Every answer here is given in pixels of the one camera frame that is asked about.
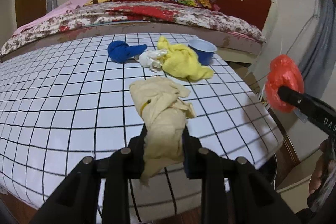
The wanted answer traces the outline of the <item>person's right hand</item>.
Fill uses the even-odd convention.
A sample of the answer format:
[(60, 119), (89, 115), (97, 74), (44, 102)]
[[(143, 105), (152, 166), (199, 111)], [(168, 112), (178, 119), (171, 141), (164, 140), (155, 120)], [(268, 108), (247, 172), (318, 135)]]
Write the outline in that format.
[(325, 173), (325, 171), (327, 170), (328, 172), (331, 172), (335, 167), (334, 160), (330, 160), (329, 162), (326, 162), (325, 160), (326, 147), (327, 147), (327, 139), (324, 140), (319, 146), (319, 150), (322, 152), (322, 155), (317, 160), (315, 169), (311, 175), (309, 183), (310, 195), (313, 194), (321, 186), (322, 175)]

